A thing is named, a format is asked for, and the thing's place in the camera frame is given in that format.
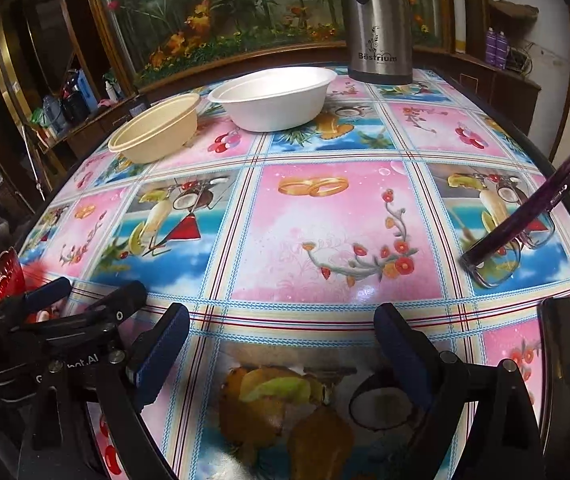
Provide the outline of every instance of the white bowl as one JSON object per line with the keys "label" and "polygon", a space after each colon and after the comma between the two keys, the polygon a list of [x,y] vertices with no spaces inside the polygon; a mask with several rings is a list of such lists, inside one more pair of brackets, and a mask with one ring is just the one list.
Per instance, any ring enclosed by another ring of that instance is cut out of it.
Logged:
{"label": "white bowl", "polygon": [[270,68],[214,88],[209,100],[250,132],[276,132],[311,121],[324,104],[333,70],[315,66]]}
{"label": "white bowl", "polygon": [[145,110],[112,135],[110,152],[122,153],[136,164],[176,152],[196,133],[198,101],[198,94],[177,95]]}

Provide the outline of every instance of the water bottle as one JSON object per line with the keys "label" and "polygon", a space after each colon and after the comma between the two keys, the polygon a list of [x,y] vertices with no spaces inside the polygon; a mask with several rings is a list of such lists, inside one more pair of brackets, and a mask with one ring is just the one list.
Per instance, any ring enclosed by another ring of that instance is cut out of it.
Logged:
{"label": "water bottle", "polygon": [[492,66],[496,63],[496,33],[491,27],[485,36],[485,61]]}
{"label": "water bottle", "polygon": [[52,127],[57,136],[68,129],[69,124],[63,115],[58,99],[51,95],[46,95],[43,99],[43,111],[47,117],[48,126]]}
{"label": "water bottle", "polygon": [[505,33],[501,32],[500,36],[496,37],[496,63],[500,69],[505,69],[507,66],[507,54],[510,51],[510,44],[505,38]]}

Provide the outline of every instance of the stainless steel thermos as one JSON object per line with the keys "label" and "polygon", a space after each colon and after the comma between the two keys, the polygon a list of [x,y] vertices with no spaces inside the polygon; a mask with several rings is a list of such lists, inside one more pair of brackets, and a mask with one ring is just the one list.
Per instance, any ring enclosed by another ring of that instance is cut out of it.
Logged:
{"label": "stainless steel thermos", "polygon": [[341,0],[350,77],[366,83],[412,82],[408,0]]}

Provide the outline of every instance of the purple handle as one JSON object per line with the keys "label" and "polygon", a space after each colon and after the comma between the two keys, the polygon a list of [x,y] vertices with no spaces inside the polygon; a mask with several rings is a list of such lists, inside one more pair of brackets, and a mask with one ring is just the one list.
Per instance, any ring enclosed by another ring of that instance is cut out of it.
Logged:
{"label": "purple handle", "polygon": [[475,267],[484,262],[488,256],[521,234],[537,216],[545,211],[551,211],[569,190],[570,156],[512,215],[463,253],[460,257],[463,266]]}

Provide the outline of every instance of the red glass dish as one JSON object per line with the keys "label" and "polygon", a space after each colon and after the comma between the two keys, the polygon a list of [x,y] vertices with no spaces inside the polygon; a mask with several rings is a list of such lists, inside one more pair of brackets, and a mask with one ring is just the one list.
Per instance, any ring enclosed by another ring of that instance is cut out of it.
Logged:
{"label": "red glass dish", "polygon": [[14,248],[0,253],[0,300],[26,291],[25,276]]}

